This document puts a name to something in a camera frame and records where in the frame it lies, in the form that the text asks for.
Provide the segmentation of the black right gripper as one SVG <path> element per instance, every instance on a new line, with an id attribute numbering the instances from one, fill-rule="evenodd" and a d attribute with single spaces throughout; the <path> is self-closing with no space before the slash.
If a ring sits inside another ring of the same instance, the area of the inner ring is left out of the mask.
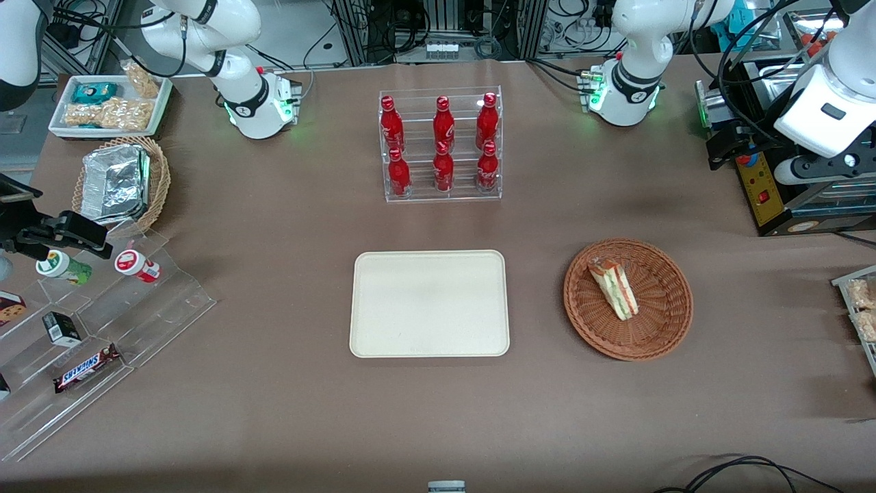
<path id="1" fill-rule="evenodd" d="M 107 229 L 74 212 L 57 216 L 39 212 L 34 200 L 43 192 L 1 175 L 1 240 L 9 253 L 22 253 L 35 260 L 46 259 L 50 244 L 61 249 L 87 251 L 108 260 L 113 246 L 107 243 Z"/>

